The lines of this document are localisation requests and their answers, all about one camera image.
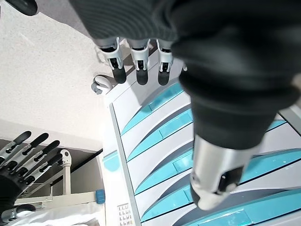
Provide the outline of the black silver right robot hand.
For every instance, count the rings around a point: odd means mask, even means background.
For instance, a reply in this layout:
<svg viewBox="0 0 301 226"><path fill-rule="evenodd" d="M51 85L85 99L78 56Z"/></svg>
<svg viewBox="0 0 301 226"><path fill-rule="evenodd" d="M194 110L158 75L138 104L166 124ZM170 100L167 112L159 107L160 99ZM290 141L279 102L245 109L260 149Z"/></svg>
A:
<svg viewBox="0 0 301 226"><path fill-rule="evenodd" d="M25 213L36 210L33 205L22 204L16 206L15 202L19 195L63 158L63 155L58 152L40 167L34 168L59 146L60 141L55 140L26 162L23 162L38 145L49 137L48 133L40 134L33 141L18 149L31 134L30 131L21 133L0 150L0 224L2 226L18 219Z"/></svg>

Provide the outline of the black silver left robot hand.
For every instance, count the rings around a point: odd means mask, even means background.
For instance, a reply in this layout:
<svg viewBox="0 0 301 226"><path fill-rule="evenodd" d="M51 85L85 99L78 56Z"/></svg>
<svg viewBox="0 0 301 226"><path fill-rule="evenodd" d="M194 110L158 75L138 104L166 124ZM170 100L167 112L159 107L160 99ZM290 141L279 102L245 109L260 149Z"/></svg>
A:
<svg viewBox="0 0 301 226"><path fill-rule="evenodd" d="M300 96L298 0L73 0L98 45L156 38L187 70L194 120L190 188L211 210L237 188L276 113Z"/></svg>

